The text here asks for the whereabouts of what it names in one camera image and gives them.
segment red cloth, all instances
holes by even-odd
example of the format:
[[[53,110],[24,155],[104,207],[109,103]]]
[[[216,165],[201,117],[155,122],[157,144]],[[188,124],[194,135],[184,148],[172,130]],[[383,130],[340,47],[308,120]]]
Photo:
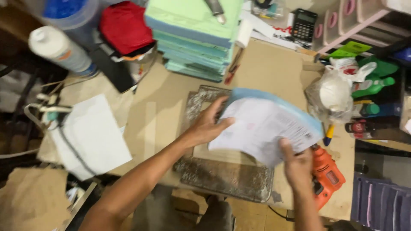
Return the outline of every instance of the red cloth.
[[[122,55],[154,42],[144,22],[145,8],[130,1],[107,7],[100,20],[100,31]]]

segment green plastic bottle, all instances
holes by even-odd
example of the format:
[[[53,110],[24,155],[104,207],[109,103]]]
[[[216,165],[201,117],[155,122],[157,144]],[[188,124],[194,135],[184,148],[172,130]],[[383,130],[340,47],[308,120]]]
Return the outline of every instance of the green plastic bottle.
[[[362,83],[355,83],[353,84],[352,88],[352,97],[353,99],[366,96],[366,95],[374,95],[385,86],[390,86],[395,83],[395,80],[391,77],[385,78],[383,80],[365,80]]]

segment calculator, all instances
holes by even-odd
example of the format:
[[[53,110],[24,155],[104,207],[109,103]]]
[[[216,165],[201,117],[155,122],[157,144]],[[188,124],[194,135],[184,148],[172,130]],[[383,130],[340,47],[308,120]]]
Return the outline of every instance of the calculator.
[[[291,35],[296,39],[312,42],[314,25],[318,15],[304,9],[296,9],[294,14],[294,25]]]

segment marker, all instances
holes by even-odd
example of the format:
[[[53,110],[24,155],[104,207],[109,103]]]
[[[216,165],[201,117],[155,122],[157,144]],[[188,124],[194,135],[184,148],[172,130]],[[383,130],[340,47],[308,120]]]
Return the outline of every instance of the marker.
[[[334,134],[334,127],[335,127],[335,125],[330,125],[329,128],[328,128],[326,136],[323,139],[323,142],[324,142],[325,146],[328,146],[331,143],[331,139],[332,139],[332,136]]]

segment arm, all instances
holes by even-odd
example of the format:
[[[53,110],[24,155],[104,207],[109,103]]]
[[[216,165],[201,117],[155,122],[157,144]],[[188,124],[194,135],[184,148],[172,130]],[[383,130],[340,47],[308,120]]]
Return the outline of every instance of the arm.
[[[208,143],[234,123],[227,118],[215,124],[221,97],[202,111],[196,122],[174,142],[142,162],[114,183],[110,190],[88,211],[79,231],[116,231],[124,219],[134,212],[161,177],[184,155],[188,148]]]
[[[318,215],[311,185],[311,149],[295,155],[288,139],[281,139],[280,146],[284,153],[285,175],[293,190],[295,230],[322,231],[323,224]]]

